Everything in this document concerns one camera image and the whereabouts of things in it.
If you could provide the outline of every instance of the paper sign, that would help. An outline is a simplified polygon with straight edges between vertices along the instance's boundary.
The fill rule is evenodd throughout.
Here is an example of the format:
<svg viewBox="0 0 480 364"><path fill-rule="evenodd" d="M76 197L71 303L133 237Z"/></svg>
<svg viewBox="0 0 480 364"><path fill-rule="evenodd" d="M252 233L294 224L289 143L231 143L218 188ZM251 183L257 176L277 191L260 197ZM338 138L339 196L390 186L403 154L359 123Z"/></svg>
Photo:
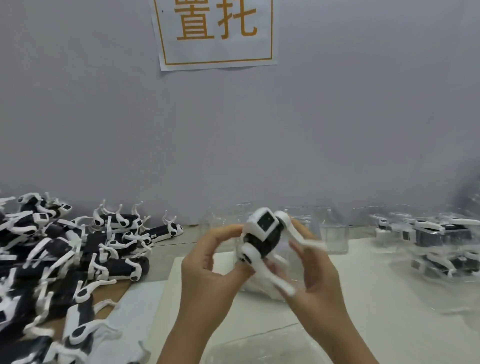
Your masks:
<svg viewBox="0 0 480 364"><path fill-rule="evenodd" d="M277 0L151 0L162 71L277 64Z"/></svg>

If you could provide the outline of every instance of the right hand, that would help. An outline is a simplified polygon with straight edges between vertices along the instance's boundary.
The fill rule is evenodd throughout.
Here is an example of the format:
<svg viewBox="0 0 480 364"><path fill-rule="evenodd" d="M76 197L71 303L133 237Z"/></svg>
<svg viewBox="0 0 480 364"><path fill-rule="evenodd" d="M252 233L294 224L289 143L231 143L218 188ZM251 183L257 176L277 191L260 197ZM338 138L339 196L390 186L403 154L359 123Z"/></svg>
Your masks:
<svg viewBox="0 0 480 364"><path fill-rule="evenodd" d="M292 219L292 224L305 239L318 240L297 220ZM296 285L297 293L293 297L279 291L309 335L321 346L329 346L346 329L354 329L343 299L338 271L326 251L303 248L292 241L289 245L302 261L305 288ZM271 262L268 265L279 277L294 284L279 267Z"/></svg>

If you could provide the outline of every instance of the table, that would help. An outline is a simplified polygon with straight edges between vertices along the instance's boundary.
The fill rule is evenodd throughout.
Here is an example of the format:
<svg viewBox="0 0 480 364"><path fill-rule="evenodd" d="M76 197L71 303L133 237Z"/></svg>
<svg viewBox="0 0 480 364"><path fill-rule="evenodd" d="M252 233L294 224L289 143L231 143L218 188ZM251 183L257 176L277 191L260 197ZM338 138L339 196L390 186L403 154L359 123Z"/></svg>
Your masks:
<svg viewBox="0 0 480 364"><path fill-rule="evenodd" d="M337 267L348 311L379 362L389 364L472 364L480 358L480 337L459 315L430 309L382 255L370 239L351 240L347 255L331 256ZM214 257L214 271L228 273L233 253ZM146 347L156 364L178 314L182 258L173 265L157 309ZM227 318L211 337L214 345L294 324L297 318L282 302L240 292Z"/></svg>

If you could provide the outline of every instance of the left hand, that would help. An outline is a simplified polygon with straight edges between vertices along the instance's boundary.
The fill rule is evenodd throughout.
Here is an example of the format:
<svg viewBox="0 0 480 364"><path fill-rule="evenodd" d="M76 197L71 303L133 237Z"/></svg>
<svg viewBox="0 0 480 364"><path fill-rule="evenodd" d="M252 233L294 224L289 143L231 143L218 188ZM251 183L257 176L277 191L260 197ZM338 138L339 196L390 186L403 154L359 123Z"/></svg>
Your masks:
<svg viewBox="0 0 480 364"><path fill-rule="evenodd" d="M245 263L236 264L225 276L212 272L217 247L240 236L243 225L211 229L181 264L181 300L176 325L210 338L220 326L242 285L255 273Z"/></svg>

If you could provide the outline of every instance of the gray wall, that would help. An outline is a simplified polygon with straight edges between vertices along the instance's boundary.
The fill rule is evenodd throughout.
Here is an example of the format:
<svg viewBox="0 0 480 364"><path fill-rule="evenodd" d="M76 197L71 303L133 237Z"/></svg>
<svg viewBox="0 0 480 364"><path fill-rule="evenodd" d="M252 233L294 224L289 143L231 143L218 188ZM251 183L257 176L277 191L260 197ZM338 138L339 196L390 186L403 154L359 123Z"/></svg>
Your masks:
<svg viewBox="0 0 480 364"><path fill-rule="evenodd" d="M0 188L194 223L246 200L441 206L477 174L477 0L277 5L278 66L160 73L148 0L0 2Z"/></svg>

